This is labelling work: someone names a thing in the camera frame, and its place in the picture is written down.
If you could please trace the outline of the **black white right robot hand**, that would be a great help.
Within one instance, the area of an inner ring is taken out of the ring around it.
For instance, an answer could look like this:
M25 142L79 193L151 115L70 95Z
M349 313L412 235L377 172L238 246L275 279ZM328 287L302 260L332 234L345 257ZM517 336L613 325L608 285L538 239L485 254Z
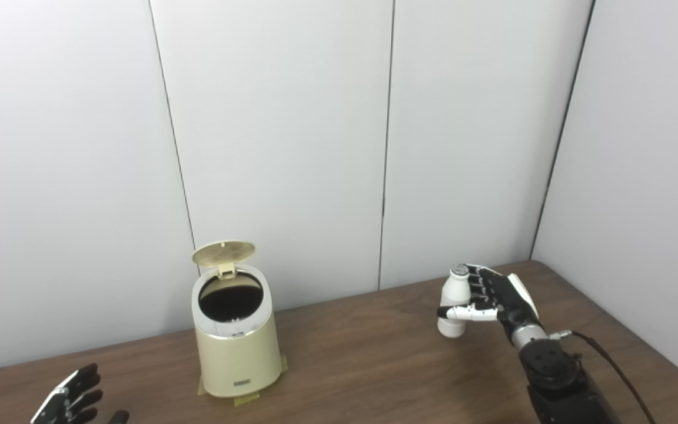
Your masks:
M458 338L468 322L499 322L507 340L521 350L548 335L519 276L485 266L457 264L450 269L437 309L439 333Z

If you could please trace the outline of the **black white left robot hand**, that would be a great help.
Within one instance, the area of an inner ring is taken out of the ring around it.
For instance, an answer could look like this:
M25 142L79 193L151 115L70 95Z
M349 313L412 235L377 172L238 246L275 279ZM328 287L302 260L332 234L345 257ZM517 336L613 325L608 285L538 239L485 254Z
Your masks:
M97 403L104 397L101 375L96 363L72 372L55 386L30 423L94 423L98 416Z

